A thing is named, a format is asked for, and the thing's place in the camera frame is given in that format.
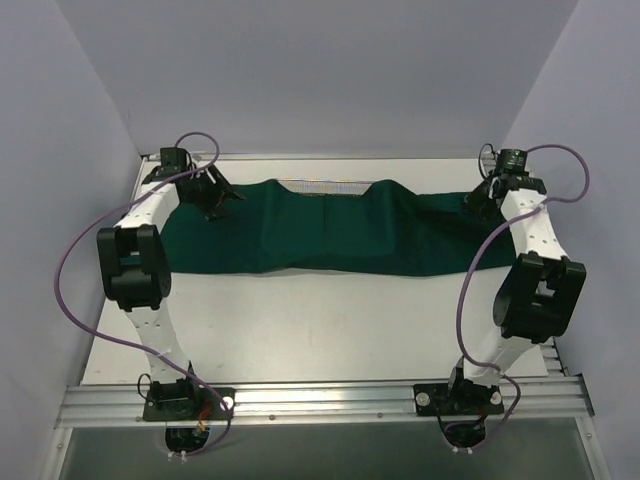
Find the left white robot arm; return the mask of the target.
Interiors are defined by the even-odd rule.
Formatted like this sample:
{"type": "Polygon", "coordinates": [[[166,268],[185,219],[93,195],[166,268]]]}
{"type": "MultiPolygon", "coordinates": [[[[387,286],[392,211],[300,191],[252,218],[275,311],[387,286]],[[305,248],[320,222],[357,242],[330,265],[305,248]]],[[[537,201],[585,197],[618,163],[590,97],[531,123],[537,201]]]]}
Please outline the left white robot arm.
{"type": "Polygon", "coordinates": [[[161,232],[182,204],[196,207],[210,221],[226,214],[225,201],[243,198],[214,164],[199,167],[186,149],[165,147],[124,216],[97,233],[105,295],[134,325],[149,361],[147,401],[165,403],[179,419],[200,411],[202,395],[170,317],[172,276],[161,232]]]}

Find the green surgical drape cloth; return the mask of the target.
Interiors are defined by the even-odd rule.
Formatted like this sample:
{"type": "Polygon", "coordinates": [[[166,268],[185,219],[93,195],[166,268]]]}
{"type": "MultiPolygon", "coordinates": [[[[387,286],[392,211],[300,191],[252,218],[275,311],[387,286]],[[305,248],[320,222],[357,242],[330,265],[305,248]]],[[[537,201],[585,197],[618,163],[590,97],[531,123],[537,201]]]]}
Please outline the green surgical drape cloth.
{"type": "Polygon", "coordinates": [[[276,180],[241,185],[228,216],[174,210],[161,232],[174,273],[262,274],[283,269],[431,277],[464,273],[501,223],[480,219],[464,194],[416,194],[392,180],[362,195],[305,195],[276,180]]]}

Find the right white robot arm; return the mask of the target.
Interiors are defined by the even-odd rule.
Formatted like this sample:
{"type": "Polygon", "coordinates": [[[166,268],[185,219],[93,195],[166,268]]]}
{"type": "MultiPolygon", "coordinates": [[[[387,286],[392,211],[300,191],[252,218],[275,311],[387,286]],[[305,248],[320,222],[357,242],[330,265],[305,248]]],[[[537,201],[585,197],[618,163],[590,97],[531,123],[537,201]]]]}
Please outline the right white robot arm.
{"type": "Polygon", "coordinates": [[[491,402],[508,370],[522,355],[564,334],[586,280],[586,268],[570,259],[554,231],[543,182],[527,174],[493,175],[465,199],[484,219],[504,221],[483,241],[466,273],[456,305],[456,340],[461,357],[444,400],[464,413],[480,399],[491,402]],[[467,349],[462,332],[464,302],[485,251],[502,233],[511,236],[515,261],[493,301],[493,326],[479,349],[467,349]]]}

